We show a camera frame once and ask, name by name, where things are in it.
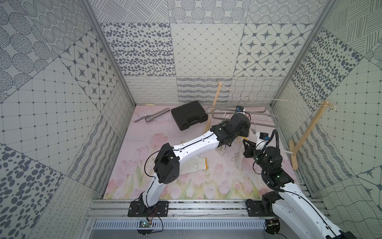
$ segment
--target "black cable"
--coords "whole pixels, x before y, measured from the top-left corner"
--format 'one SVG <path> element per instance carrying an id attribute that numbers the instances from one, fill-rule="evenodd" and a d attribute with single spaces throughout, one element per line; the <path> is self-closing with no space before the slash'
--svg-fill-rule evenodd
<path id="1" fill-rule="evenodd" d="M 160 222 L 162 223 L 162 230 L 161 231 L 154 231 L 154 232 L 151 232 L 149 234 L 152 234 L 152 233 L 156 233 L 156 232 L 162 232 L 163 231 L 163 222 L 162 222 L 162 219 L 160 218 L 160 216 L 158 216 L 158 214 L 154 213 L 160 220 Z"/>
<path id="2" fill-rule="evenodd" d="M 287 237 L 286 237 L 286 236 L 284 236 L 284 235 L 283 235 L 283 234 L 281 234 L 281 233 L 276 233 L 276 235 L 281 235 L 281 236 L 285 237 L 285 239 L 287 239 Z"/>
<path id="3" fill-rule="evenodd" d="M 256 163 L 256 162 L 253 162 L 253 164 L 252 164 L 252 169 L 253 169 L 253 171 L 254 171 L 255 173 L 257 173 L 258 175 L 261 175 L 260 173 L 258 173 L 258 172 L 255 171 L 255 168 L 254 168 L 255 163 Z"/>
<path id="4" fill-rule="evenodd" d="M 276 149 L 277 149 L 277 152 L 278 152 L 278 153 L 280 152 L 280 148 L 279 148 L 279 147 L 280 147 L 280 142 L 279 142 L 279 138 L 278 138 L 278 131 L 277 131 L 277 129 L 274 129 L 274 130 L 272 131 L 272 135 L 271 135 L 271 137 L 269 138 L 268 142 L 265 143 L 265 145 L 264 145 L 264 147 L 263 147 L 261 153 L 264 152 L 265 148 L 266 148 L 267 145 L 271 142 L 271 140 L 273 139 L 273 136 L 274 136 L 274 135 L 276 135 Z M 272 189 L 273 191 L 276 191 L 276 192 L 288 192 L 288 193 L 292 193 L 292 194 L 297 195 L 299 198 L 304 199 L 304 201 L 306 201 L 306 202 L 307 202 L 307 203 L 314 209 L 314 211 L 320 216 L 321 220 L 327 225 L 327 227 L 328 227 L 328 228 L 330 229 L 330 231 L 334 234 L 334 236 L 336 236 L 336 234 L 335 234 L 335 233 L 333 232 L 333 230 L 329 227 L 329 225 L 326 223 L 326 221 L 321 217 L 321 215 L 317 212 L 317 210 L 314 208 L 314 206 L 313 206 L 312 204 L 310 204 L 305 198 L 303 198 L 302 196 L 298 195 L 297 193 L 290 192 L 290 191 L 285 191 L 285 190 L 283 190 L 283 189 L 277 189 L 277 188 L 272 187 L 272 186 L 269 185 L 269 182 L 267 182 L 267 181 L 265 180 L 265 169 L 269 166 L 269 164 L 270 164 L 270 162 L 269 162 L 269 163 L 264 167 L 264 169 L 261 171 L 261 177 L 262 177 L 264 183 L 266 183 L 267 186 L 268 186 L 270 189 Z"/>
<path id="5" fill-rule="evenodd" d="M 148 175 L 148 174 L 146 173 L 146 164 L 147 164 L 147 161 L 149 160 L 149 158 L 150 158 L 151 156 L 153 156 L 154 153 L 152 153 L 152 154 L 146 159 L 146 162 L 144 163 L 144 167 L 143 167 L 143 169 L 144 169 L 144 173 L 145 173 L 147 176 L 149 176 L 149 177 L 154 177 L 154 176 L 150 176 L 150 175 Z"/>
<path id="6" fill-rule="evenodd" d="M 251 122 L 251 115 L 250 115 L 250 113 L 247 113 L 247 112 L 245 112 L 245 111 L 242 111 L 243 113 L 246 113 L 246 114 L 248 114 L 249 115 L 249 122 Z"/>

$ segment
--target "floor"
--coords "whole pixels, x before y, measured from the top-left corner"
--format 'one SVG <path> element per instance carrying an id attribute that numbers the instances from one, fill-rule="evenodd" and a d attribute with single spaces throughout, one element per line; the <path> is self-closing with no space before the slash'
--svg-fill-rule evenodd
<path id="1" fill-rule="evenodd" d="M 177 145 L 203 134 L 206 122 L 198 123 L 180 131 L 170 112 L 147 123 L 142 116 L 150 115 L 165 108 L 176 106 L 137 106 L 131 119 L 126 136 L 122 143 L 117 161 L 110 177 L 104 199 L 136 199 L 147 189 L 150 178 L 144 173 L 143 166 L 147 157 L 159 150 L 165 143 Z M 249 107 L 247 111 L 261 111 L 263 107 Z M 252 122 L 271 124 L 270 117 L 263 115 L 251 116 Z M 219 124 L 220 120 L 212 119 L 211 125 Z M 271 134 L 273 128 L 256 126 L 256 130 Z M 249 140 L 256 142 L 256 136 L 250 132 Z M 200 166 L 197 172 L 180 175 L 176 181 L 168 184 L 163 190 L 162 199 L 245 199 L 261 198 L 270 189 L 262 181 L 261 176 L 252 170 L 253 159 L 238 160 L 239 148 L 242 140 L 235 140 L 225 151 L 210 150 L 199 156 L 207 158 L 207 166 Z M 286 153 L 282 168 L 295 180 L 296 176 Z M 155 156 L 146 165 L 147 172 L 152 175 Z"/>

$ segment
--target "wooden stick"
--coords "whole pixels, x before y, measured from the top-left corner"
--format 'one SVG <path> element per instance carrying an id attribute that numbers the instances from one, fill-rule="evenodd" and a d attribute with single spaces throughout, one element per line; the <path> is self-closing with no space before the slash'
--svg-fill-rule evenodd
<path id="1" fill-rule="evenodd" d="M 293 149 L 295 148 L 295 143 L 293 142 L 293 140 L 289 140 L 289 151 L 292 151 L 293 152 Z M 298 165 L 297 165 L 297 158 L 296 158 L 296 155 L 291 155 L 290 156 L 290 159 L 291 159 L 291 162 L 292 162 L 292 168 L 293 170 L 297 170 L 298 169 Z"/>
<path id="2" fill-rule="evenodd" d="M 217 91 L 216 91 L 216 95 L 215 95 L 215 99 L 214 99 L 214 103 L 212 104 L 212 106 L 216 105 L 217 97 L 219 96 L 219 91 L 220 91 L 221 87 L 222 87 L 222 83 L 219 82 L 218 87 L 217 87 Z M 204 128 L 204 133 L 206 133 L 208 130 L 210 130 L 210 124 L 211 124 L 211 116 L 208 115 L 208 120 L 207 120 L 206 126 Z"/>
<path id="3" fill-rule="evenodd" d="M 329 101 L 324 101 L 320 105 L 316 114 L 314 115 L 314 118 L 312 119 L 312 121 L 308 125 L 308 128 L 306 129 L 304 135 L 301 137 L 301 139 L 296 144 L 296 146 L 294 145 L 293 141 L 289 140 L 289 150 L 293 152 L 293 154 L 291 156 L 291 160 L 292 160 L 292 168 L 294 170 L 298 169 L 296 153 L 301 148 L 301 146 L 304 144 L 305 140 L 308 138 L 308 136 L 310 135 L 310 133 L 312 132 L 312 130 L 316 126 L 318 120 L 321 119 L 323 113 L 325 112 L 325 110 L 327 109 L 328 106 L 329 106 Z"/>

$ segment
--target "metal vent grille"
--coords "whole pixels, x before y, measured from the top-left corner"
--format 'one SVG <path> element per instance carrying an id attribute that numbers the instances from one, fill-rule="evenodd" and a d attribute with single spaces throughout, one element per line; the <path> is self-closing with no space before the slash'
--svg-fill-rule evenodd
<path id="1" fill-rule="evenodd" d="M 152 227 L 140 228 L 139 219 L 97 220 L 94 229 L 145 230 L 162 229 L 159 219 L 152 221 Z M 263 219 L 164 219 L 164 229 L 264 229 Z"/>

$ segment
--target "black mounting plate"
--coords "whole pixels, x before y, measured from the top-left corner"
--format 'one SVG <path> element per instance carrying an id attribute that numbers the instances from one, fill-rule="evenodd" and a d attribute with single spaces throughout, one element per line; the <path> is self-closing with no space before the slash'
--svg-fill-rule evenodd
<path id="1" fill-rule="evenodd" d="M 271 214 L 265 214 L 262 210 L 261 206 L 261 201 L 252 201 L 252 200 L 247 200 L 246 201 L 247 205 L 247 212 L 249 217 L 254 217 L 254 216 L 271 216 L 271 217 L 276 217 L 276 214 L 271 213 Z"/>
<path id="2" fill-rule="evenodd" d="M 147 217 L 153 212 L 156 213 L 155 216 L 167 216 L 168 213 L 168 201 L 158 201 L 158 203 L 152 207 L 146 208 L 146 206 L 140 201 L 134 201 L 130 203 L 128 217 Z"/>

